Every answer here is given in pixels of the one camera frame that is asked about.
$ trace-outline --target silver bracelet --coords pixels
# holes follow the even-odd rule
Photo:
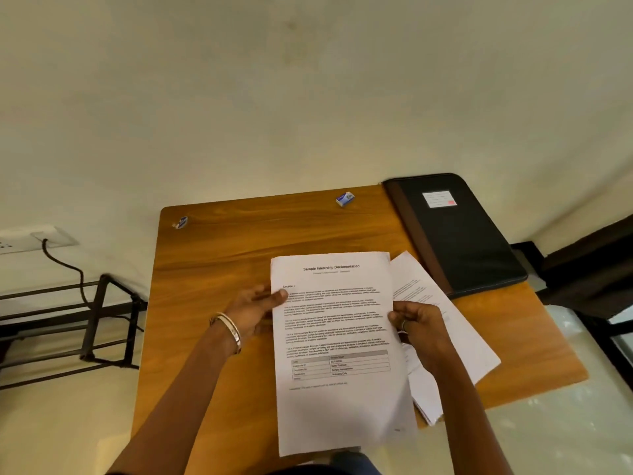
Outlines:
[[[235,324],[233,323],[233,320],[228,318],[226,316],[226,313],[222,313],[221,311],[216,313],[215,317],[211,318],[210,325],[213,325],[215,323],[215,320],[221,320],[222,323],[226,325],[228,330],[231,332],[231,335],[233,335],[235,343],[237,343],[237,351],[235,352],[235,354],[237,355],[238,353],[240,353],[242,351],[242,339],[239,335],[239,330],[237,329],[237,326],[235,326]]]

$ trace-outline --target floor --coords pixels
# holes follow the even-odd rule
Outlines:
[[[529,281],[535,290],[543,287],[535,275]],[[512,468],[517,475],[633,473],[633,392],[573,312],[559,306],[547,309],[589,370],[589,380],[488,411]],[[122,333],[124,321],[108,320],[99,337],[107,341]],[[46,347],[23,342],[9,356],[77,341],[66,334]],[[139,335],[137,358],[141,346]],[[117,355],[117,347],[105,350],[111,353],[102,355]],[[26,368],[3,370],[0,383],[24,376],[21,370]],[[104,473],[129,439],[137,378],[134,370],[104,368],[0,391],[0,472]],[[365,451],[384,475],[453,473],[442,423],[406,444]]]

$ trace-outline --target stack of papers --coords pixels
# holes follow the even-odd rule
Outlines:
[[[270,275],[289,293],[273,310],[280,456],[414,434],[411,398],[429,424],[442,415],[435,379],[387,319],[393,300],[439,306],[474,383],[500,363],[407,252],[280,256]]]
[[[407,251],[391,262],[394,300],[417,301],[437,305],[472,383],[477,383],[494,367],[501,363],[467,319],[448,299],[422,265]],[[409,385],[413,401],[429,425],[434,425],[444,410],[439,399],[437,383],[427,372],[411,345],[403,344]]]

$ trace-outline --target table in document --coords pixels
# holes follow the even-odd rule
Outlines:
[[[361,375],[364,373],[389,372],[389,353],[386,350],[323,355],[292,361],[293,380]]]

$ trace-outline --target hand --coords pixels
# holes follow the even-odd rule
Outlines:
[[[224,313],[239,330],[242,342],[255,333],[259,321],[276,306],[281,305],[288,298],[284,289],[270,293],[270,286],[257,285],[253,288],[241,290],[237,297],[228,304]]]
[[[424,368],[432,375],[447,364],[461,364],[450,335],[444,325],[442,312],[435,305],[414,301],[395,301],[389,321],[396,330],[407,332]]]

